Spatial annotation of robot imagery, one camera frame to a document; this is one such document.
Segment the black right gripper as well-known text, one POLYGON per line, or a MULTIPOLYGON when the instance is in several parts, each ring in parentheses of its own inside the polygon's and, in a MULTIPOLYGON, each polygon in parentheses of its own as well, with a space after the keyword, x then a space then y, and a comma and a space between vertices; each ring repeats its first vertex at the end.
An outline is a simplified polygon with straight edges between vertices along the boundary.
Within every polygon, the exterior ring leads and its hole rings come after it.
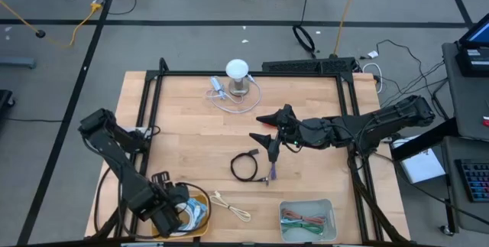
POLYGON ((302 147, 325 149, 335 140, 334 128, 326 119, 312 118, 300 121, 296 118, 292 106, 286 104, 271 115, 257 116, 256 120, 266 125, 275 126, 277 134, 270 135, 250 133, 249 136, 267 149, 270 162, 276 162, 280 145, 295 145, 297 153, 302 147))

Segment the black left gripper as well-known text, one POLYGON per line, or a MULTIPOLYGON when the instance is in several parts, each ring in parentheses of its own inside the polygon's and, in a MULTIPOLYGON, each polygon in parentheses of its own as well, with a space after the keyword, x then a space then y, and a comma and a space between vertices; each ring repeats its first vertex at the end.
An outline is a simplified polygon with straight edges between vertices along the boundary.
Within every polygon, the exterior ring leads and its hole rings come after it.
POLYGON ((189 190, 185 185, 176 185, 165 189, 159 187, 159 191, 157 211, 151 220, 160 236, 167 238, 182 225, 176 206, 188 201, 189 190))

